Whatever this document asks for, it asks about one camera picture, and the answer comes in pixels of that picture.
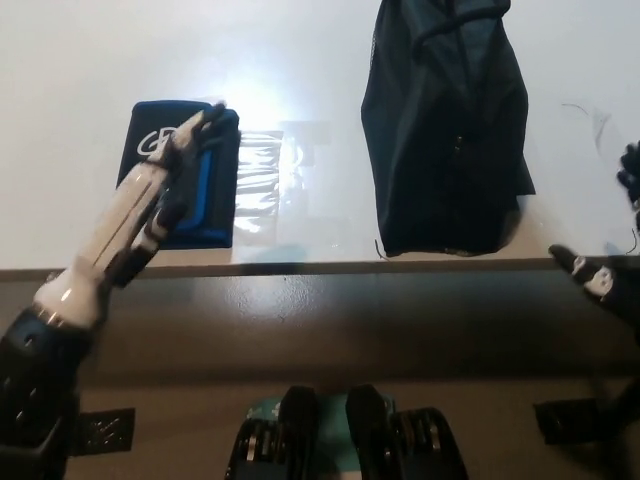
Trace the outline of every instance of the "blue pouch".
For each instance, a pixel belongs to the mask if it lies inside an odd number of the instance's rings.
[[[205,102],[181,100],[137,103],[131,114],[118,184],[176,127],[197,112],[212,108]],[[227,109],[214,131],[220,142],[186,167],[171,188],[172,195],[187,204],[187,213],[162,248],[231,247],[240,147],[238,123],[236,112]]]

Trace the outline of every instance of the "white tabletop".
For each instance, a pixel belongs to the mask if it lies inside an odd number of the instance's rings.
[[[588,255],[632,248],[614,175],[640,137],[637,0],[513,2],[505,24],[530,95],[525,156],[538,194],[521,199],[513,241],[475,259],[386,261],[376,251],[360,104],[377,9],[371,0],[5,2],[0,278],[69,263],[113,193],[131,107],[156,99],[226,99],[254,140],[275,142],[275,160],[262,194],[238,197],[232,249],[161,252],[151,275],[520,268],[549,266],[554,242]]]

